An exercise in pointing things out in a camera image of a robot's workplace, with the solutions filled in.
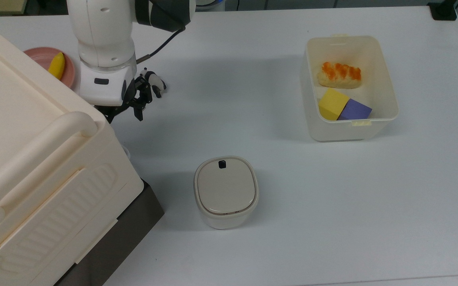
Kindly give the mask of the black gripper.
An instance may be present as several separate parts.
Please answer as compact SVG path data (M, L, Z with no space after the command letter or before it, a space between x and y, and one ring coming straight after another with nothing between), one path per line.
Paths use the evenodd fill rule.
M137 82L132 80L129 87L124 85L125 92L123 93L122 105L95 106L95 109L105 116L109 124L117 115L129 108L133 109L134 116L138 121L143 121L143 110L148 103L151 103L151 85L142 76L138 76L137 80Z

